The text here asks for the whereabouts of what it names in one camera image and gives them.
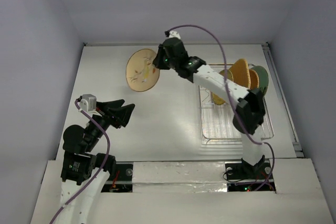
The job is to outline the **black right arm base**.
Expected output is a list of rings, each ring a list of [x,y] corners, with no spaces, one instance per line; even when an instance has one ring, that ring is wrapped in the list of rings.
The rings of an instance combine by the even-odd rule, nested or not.
[[[265,178],[271,169],[271,164],[265,161],[265,157],[256,165],[250,165],[244,160],[228,162],[225,164],[223,177],[230,183],[242,182],[245,180],[259,180]]]

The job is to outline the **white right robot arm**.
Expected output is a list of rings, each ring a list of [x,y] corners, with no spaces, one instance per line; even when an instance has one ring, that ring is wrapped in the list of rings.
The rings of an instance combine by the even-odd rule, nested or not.
[[[262,153],[262,142],[254,140],[252,136],[263,124],[266,114],[262,91],[240,86],[215,72],[205,60],[190,57],[183,42],[176,37],[159,44],[153,64],[160,70],[175,70],[181,78],[207,88],[231,105],[233,125],[241,132],[241,171],[248,178],[258,175],[265,162],[265,155]]]

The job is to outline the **beige leaf pattern plate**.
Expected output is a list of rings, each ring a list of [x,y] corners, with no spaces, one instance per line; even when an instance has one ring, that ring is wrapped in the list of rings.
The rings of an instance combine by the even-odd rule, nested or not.
[[[159,80],[160,70],[153,64],[156,52],[149,48],[136,51],[128,60],[125,76],[129,88],[135,92],[145,92],[153,88]]]

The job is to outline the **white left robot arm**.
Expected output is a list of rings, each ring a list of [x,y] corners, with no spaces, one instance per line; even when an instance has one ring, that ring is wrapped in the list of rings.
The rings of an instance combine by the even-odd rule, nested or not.
[[[104,184],[118,175],[107,129],[126,127],[135,109],[123,99],[98,102],[92,94],[81,95],[75,106],[89,121],[64,130],[60,203],[51,223],[89,222]]]

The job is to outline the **green rim woven plate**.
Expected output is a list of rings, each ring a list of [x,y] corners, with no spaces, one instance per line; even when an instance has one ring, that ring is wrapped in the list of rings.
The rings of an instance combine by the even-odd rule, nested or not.
[[[230,80],[230,81],[233,81],[234,77],[233,77],[233,74],[230,70],[227,70],[227,79]],[[219,72],[219,74],[221,76],[224,76],[225,74],[225,70],[223,69],[222,71]],[[211,95],[212,95],[212,100],[214,102],[215,105],[223,105],[226,103],[226,100],[223,99],[222,97],[218,96],[217,93],[214,93],[214,92],[211,92]]]

